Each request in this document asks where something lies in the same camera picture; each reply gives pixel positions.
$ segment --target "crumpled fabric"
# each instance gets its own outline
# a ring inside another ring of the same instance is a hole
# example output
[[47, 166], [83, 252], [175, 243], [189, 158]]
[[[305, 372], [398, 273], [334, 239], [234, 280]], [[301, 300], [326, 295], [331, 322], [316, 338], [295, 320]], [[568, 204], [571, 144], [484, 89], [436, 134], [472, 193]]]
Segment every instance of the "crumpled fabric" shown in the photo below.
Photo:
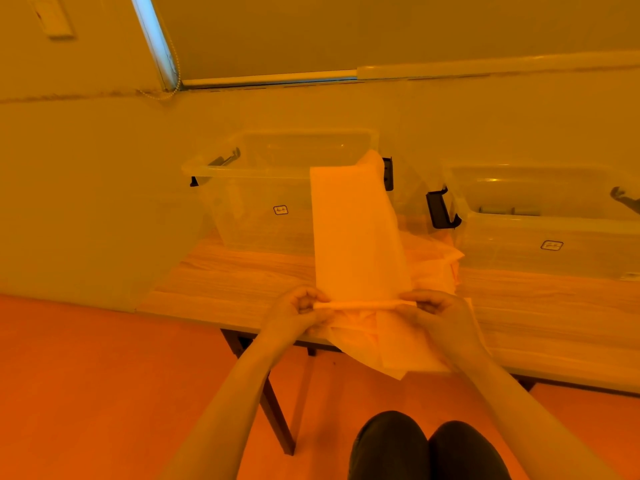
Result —
[[463, 254], [448, 233], [418, 237], [398, 230], [385, 191], [384, 163], [370, 150], [354, 166], [310, 170], [316, 286], [334, 317], [309, 333], [373, 369], [450, 372], [424, 329], [394, 311], [401, 292], [455, 293]]

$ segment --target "rolled cloth edge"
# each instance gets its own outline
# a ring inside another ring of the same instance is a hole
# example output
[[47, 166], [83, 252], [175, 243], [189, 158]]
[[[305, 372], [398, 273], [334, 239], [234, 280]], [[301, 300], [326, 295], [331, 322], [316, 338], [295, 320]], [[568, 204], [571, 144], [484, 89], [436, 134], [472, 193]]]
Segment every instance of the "rolled cloth edge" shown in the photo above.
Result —
[[381, 301], [316, 301], [314, 310], [394, 310], [398, 305], [417, 306], [415, 301], [386, 299]]

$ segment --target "logo on bin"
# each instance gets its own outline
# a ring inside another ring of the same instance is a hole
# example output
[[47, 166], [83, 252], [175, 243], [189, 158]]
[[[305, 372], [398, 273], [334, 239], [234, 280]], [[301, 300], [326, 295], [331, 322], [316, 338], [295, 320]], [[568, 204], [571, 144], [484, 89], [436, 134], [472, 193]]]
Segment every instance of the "logo on bin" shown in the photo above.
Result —
[[273, 208], [273, 211], [276, 213], [277, 216], [283, 216], [289, 213], [289, 209], [287, 209], [286, 205], [276, 205]]
[[542, 246], [540, 246], [540, 249], [546, 249], [548, 251], [559, 251], [560, 248], [562, 248], [563, 244], [564, 242], [560, 241], [545, 241], [542, 243]]

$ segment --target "fabric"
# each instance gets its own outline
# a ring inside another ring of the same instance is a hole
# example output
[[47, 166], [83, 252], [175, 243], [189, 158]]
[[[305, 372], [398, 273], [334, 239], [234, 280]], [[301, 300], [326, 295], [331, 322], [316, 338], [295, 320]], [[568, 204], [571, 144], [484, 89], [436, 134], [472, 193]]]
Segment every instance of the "fabric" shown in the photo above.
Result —
[[448, 235], [438, 240], [398, 231], [377, 152], [354, 166], [311, 168], [310, 176], [316, 286], [332, 300], [320, 306], [337, 310], [310, 332], [398, 379], [407, 371], [450, 371], [426, 332], [391, 303], [415, 288], [455, 293], [463, 254]]
[[349, 480], [510, 480], [500, 453], [475, 428], [448, 421], [427, 440], [398, 411], [373, 416], [356, 437]]

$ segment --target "storage box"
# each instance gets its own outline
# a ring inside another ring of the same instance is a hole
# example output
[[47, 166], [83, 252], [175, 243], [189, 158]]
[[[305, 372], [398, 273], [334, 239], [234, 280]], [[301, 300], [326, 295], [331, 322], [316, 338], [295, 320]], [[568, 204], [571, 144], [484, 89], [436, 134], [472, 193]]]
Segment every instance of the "storage box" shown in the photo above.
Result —
[[613, 187], [640, 182], [600, 167], [444, 168], [463, 266], [640, 279], [640, 215]]
[[225, 245], [314, 252], [309, 168], [355, 164], [378, 149], [372, 130], [242, 132], [183, 165]]

